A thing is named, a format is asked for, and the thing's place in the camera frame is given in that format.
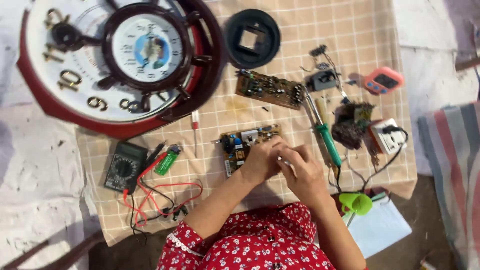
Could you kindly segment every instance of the red floral dress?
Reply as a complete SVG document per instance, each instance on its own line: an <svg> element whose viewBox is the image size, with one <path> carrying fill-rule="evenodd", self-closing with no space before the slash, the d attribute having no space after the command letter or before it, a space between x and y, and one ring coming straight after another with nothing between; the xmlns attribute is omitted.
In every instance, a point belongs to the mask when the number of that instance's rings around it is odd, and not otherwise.
<svg viewBox="0 0 480 270"><path fill-rule="evenodd" d="M232 214L212 245L180 222L167 237L157 270L334 270L313 243L315 232L302 203Z"/></svg>

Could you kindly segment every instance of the power supply board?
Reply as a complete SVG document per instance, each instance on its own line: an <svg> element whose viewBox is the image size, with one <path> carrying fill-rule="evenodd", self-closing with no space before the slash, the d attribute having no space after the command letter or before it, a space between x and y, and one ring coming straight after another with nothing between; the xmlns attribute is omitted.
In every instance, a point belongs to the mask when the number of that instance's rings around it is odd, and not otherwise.
<svg viewBox="0 0 480 270"><path fill-rule="evenodd" d="M305 98L301 84L241 69L235 94L300 110Z"/></svg>
<svg viewBox="0 0 480 270"><path fill-rule="evenodd" d="M222 144L227 177L244 164L251 147L268 141L275 135L282 136L279 124L221 134L217 142Z"/></svg>

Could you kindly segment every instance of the hand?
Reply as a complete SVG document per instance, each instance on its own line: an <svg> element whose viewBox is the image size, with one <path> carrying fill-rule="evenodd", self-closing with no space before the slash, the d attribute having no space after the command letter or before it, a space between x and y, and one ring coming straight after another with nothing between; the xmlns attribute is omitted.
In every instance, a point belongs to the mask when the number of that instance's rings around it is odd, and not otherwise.
<svg viewBox="0 0 480 270"><path fill-rule="evenodd" d="M316 161L306 145L284 148L279 155L282 160L277 164L287 179L288 188L307 207L317 209L330 197L322 165Z"/></svg>
<svg viewBox="0 0 480 270"><path fill-rule="evenodd" d="M289 147L288 143L280 136L253 146L244 165L239 169L243 179L259 185L279 173L280 167L276 160L280 150L286 147Z"/></svg>

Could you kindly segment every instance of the striped cloth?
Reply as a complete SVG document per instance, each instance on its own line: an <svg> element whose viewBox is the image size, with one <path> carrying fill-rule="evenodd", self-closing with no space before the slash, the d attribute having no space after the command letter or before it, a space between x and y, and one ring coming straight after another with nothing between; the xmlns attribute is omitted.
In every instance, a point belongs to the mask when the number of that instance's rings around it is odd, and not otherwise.
<svg viewBox="0 0 480 270"><path fill-rule="evenodd" d="M436 111L418 124L457 266L480 269L480 103Z"/></svg>

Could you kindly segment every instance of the beige tablecloth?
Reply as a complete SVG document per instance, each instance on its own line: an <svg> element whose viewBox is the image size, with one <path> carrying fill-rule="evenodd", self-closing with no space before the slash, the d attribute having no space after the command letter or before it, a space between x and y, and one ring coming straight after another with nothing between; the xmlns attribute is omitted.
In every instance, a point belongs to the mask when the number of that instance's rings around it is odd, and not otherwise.
<svg viewBox="0 0 480 270"><path fill-rule="evenodd" d="M328 46L328 54L337 64L345 80L348 80L349 74L369 74L379 66L389 66L402 71L391 0L207 0L205 2L221 25L234 13L248 8L266 11L277 21L282 34L281 48L270 63L256 70L260 73L301 81L308 74L299 66L311 68L312 61L308 52L319 44ZM201 182L204 191L198 199L187 205L190 210L226 180L221 147L211 143L223 132L279 123L289 143L294 146L301 144L312 146L315 157L323 161L307 111L304 108L300 111L289 110L234 95L237 81L235 70L231 65L225 68L223 80L215 95L200 109L197 159L194 156L190 117L132 140L150 149L163 140L168 140L171 144L178 143L183 148L184 151L166 176L160 177L149 173L147 181L150 185ZM410 133L408 100L404 88L379 97L371 95L358 86L343 85L351 100L368 101L377 105L373 119L395 118L397 124ZM339 91L329 89L313 93L313 97L323 98L322 101L325 102L329 114L328 122L332 124L334 115L331 112L339 106L342 99ZM113 245L132 234L130 210L124 206L122 194L103 187L106 169L110 164L110 154L113 152L116 141L85 130L79 130L77 138L85 175L88 183L93 187L94 201L105 239L108 245ZM341 156L347 158L342 166L340 181L342 189L361 188L362 181L355 172L363 175L364 178L368 178L374 172L371 157L366 148L349 151L346 156L343 146L337 144L337 149ZM380 156L380 166L386 161L386 156ZM347 162L355 172L348 168ZM333 180L332 172L327 166L324 167L324 172L325 177ZM393 192L408 198L413 192L416 180L413 145L409 143L408 148L399 158L387 170L375 176L371 184L389 187ZM172 197L177 203L199 192L198 188L190 186L166 187L159 190ZM135 204L138 205L144 198L144 193L137 188L134 198ZM155 199L160 207L168 206L168 201L161 196L155 195ZM278 175L254 189L234 211L296 200L297 198L287 188L283 176ZM144 209L149 217L156 215L152 203L146 205ZM176 224L171 217L168 219L162 217L149 221L142 229L155 232Z"/></svg>

